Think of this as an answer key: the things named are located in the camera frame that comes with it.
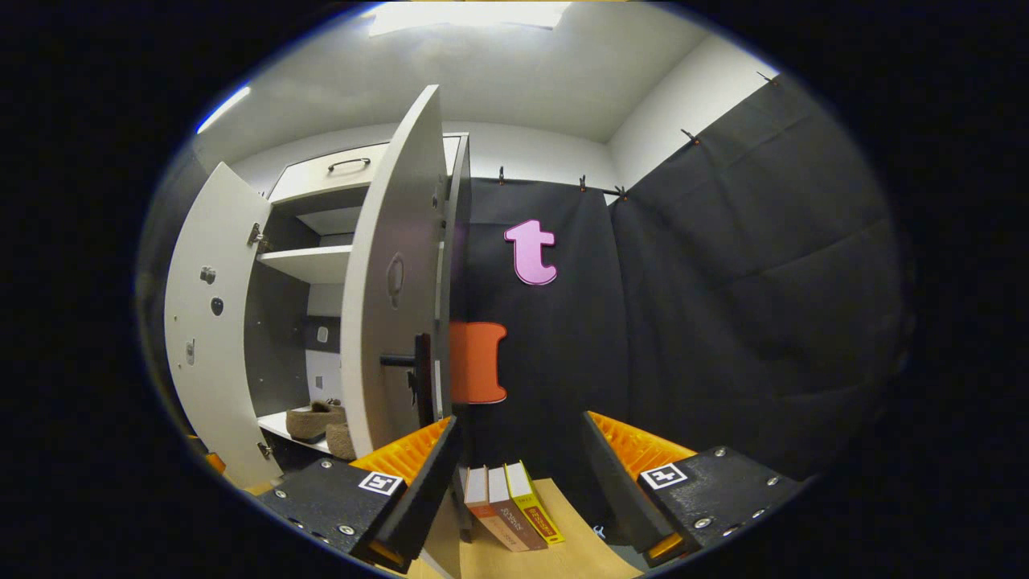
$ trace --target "book spine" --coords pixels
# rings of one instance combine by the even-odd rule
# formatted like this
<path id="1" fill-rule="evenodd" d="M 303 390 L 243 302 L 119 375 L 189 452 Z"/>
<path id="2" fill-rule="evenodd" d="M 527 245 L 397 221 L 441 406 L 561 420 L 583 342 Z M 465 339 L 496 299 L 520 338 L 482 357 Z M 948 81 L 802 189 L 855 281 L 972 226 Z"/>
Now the book spine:
<path id="1" fill-rule="evenodd" d="M 529 550 L 529 547 L 507 528 L 507 524 L 504 523 L 493 507 L 483 505 L 481 507 L 468 507 L 468 509 L 505 547 L 512 551 Z"/>
<path id="2" fill-rule="evenodd" d="M 508 499 L 493 503 L 493 508 L 530 551 L 546 548 L 546 541 L 536 533 L 536 530 L 533 529 L 529 519 L 525 518 L 525 515 L 514 504 L 514 501 Z"/>
<path id="3" fill-rule="evenodd" d="M 540 504 L 535 495 L 523 495 L 521 497 L 516 497 L 514 503 L 525 514 L 525 518 L 529 519 L 529 522 L 532 523 L 533 529 L 535 529 L 536 532 L 539 533 L 539 536 L 542 537 L 548 544 L 553 545 L 554 543 L 561 543 L 565 540 L 564 536 L 558 531 L 558 527 L 554 524 L 554 520 L 552 520 L 549 515 L 546 514 L 546 510 L 543 508 L 543 505 Z"/>

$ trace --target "ceiling light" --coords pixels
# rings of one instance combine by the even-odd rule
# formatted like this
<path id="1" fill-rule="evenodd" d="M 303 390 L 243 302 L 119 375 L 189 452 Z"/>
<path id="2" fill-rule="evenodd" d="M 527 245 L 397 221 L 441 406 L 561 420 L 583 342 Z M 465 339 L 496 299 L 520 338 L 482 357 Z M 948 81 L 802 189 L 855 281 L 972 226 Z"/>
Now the ceiling light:
<path id="1" fill-rule="evenodd" d="M 197 134 L 199 135 L 202 132 L 204 132 L 204 129 L 210 126 L 212 122 L 217 120 L 219 116 L 221 116 L 222 114 L 225 113 L 226 110 L 232 108 L 234 104 L 240 102 L 241 100 L 243 100 L 243 97 L 249 94 L 250 94 L 250 86 L 244 86 L 239 91 L 237 91 L 235 95 L 228 97 L 227 101 L 221 103 L 221 106 L 215 109 L 215 111 L 211 113 L 211 116 L 208 116 L 207 120 L 201 123 L 200 129 L 197 129 Z"/>
<path id="2" fill-rule="evenodd" d="M 554 29 L 571 2 L 386 2 L 362 14 L 374 17 L 368 36 L 433 24 L 517 24 Z"/>

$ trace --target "brown slipper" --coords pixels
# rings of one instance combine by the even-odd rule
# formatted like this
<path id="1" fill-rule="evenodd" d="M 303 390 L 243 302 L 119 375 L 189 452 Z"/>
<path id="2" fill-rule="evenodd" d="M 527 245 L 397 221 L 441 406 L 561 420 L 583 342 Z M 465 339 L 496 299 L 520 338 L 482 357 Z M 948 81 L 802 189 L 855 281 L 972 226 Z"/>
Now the brown slipper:
<path id="1" fill-rule="evenodd" d="M 350 438 L 350 427 L 347 423 L 335 423 L 325 427 L 325 438 L 328 441 L 328 451 L 344 461 L 357 460 L 354 451 L 354 440 Z"/>
<path id="2" fill-rule="evenodd" d="M 325 436 L 325 427 L 347 422 L 347 413 L 338 400 L 316 400 L 311 410 L 286 411 L 286 432 L 293 440 L 314 444 Z"/>

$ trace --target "book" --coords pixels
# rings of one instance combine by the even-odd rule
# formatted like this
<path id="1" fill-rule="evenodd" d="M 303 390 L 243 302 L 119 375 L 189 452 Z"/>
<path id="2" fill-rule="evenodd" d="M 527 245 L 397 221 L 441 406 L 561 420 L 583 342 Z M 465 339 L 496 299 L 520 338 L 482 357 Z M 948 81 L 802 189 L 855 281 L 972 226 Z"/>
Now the book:
<path id="1" fill-rule="evenodd" d="M 529 519 L 514 501 L 511 501 L 510 492 L 507 490 L 507 475 L 504 474 L 503 467 L 490 469 L 487 472 L 490 506 L 500 515 L 511 532 L 525 543 L 530 551 L 537 551 L 546 548 L 546 541 L 536 533 Z"/>
<path id="2" fill-rule="evenodd" d="M 468 470 L 468 483 L 464 487 L 465 506 L 483 523 L 483 527 L 505 547 L 512 551 L 528 551 L 529 547 L 519 539 L 518 535 L 507 527 L 507 523 L 490 505 L 486 470 L 486 467 Z"/>
<path id="3" fill-rule="evenodd" d="M 565 538 L 558 531 L 558 526 L 554 524 L 554 519 L 546 514 L 546 509 L 539 502 L 539 495 L 536 493 L 536 487 L 532 484 L 532 479 L 529 478 L 529 473 L 526 472 L 522 461 L 519 461 L 517 465 L 505 464 L 504 473 L 507 475 L 507 490 L 511 500 L 529 519 L 539 536 L 547 544 L 564 542 Z"/>

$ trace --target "drawer handle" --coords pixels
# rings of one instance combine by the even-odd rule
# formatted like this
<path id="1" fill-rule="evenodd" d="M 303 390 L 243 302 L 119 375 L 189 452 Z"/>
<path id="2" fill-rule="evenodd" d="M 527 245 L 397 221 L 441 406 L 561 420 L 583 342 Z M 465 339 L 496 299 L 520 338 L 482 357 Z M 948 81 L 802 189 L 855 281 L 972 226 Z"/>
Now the drawer handle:
<path id="1" fill-rule="evenodd" d="M 333 162 L 333 164 L 329 165 L 328 166 L 328 172 L 331 173 L 332 169 L 334 169 L 336 165 L 343 165 L 344 162 L 354 162 L 354 161 L 357 161 L 357 160 L 360 160 L 360 161 L 364 162 L 365 167 L 367 167 L 371 162 L 371 159 L 368 158 L 367 156 L 362 156 L 361 158 L 349 158 L 347 160 L 341 160 L 339 162 Z"/>

